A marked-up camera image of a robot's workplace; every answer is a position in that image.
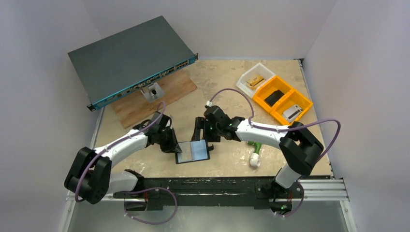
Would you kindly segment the black leather card holder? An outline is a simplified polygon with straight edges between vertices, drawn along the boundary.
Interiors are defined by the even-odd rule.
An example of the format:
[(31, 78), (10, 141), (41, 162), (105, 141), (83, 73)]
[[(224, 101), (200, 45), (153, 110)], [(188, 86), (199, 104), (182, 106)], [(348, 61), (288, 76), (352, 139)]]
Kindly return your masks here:
[(206, 140), (180, 142), (178, 145), (182, 152), (175, 154), (176, 164), (209, 160), (210, 151), (214, 150), (214, 145), (209, 145)]

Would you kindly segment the gold striped card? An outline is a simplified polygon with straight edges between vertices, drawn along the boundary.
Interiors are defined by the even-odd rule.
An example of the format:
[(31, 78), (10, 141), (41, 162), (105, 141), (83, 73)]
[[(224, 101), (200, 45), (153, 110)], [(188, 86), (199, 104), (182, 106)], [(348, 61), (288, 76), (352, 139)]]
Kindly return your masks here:
[(256, 74), (252, 78), (247, 80), (246, 83), (249, 88), (256, 89), (264, 81), (265, 79), (262, 76)]

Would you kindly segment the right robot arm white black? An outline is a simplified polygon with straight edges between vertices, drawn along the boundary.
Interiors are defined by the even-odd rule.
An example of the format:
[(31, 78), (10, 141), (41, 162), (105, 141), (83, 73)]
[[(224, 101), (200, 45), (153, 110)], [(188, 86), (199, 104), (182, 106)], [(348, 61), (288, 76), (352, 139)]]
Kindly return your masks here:
[(244, 117), (229, 117), (214, 105), (206, 107), (203, 116), (195, 119), (192, 140), (220, 142), (221, 138), (238, 142), (257, 142), (279, 149), (286, 164), (279, 170), (271, 184), (272, 192), (284, 196), (302, 176), (309, 176), (324, 147), (300, 122), (290, 126), (251, 123)]

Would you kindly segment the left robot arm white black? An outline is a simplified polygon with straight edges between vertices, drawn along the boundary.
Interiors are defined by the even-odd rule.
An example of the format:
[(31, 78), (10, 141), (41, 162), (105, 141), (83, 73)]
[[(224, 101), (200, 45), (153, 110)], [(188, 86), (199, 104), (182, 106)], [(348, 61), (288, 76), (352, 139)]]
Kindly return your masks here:
[(163, 153), (178, 153), (172, 119), (156, 111), (152, 119), (134, 126), (128, 133), (98, 148), (81, 148), (64, 181), (76, 202), (96, 204), (106, 195), (126, 192), (137, 198), (144, 193), (144, 177), (130, 169), (113, 174), (112, 169), (133, 153), (151, 145), (159, 145)]

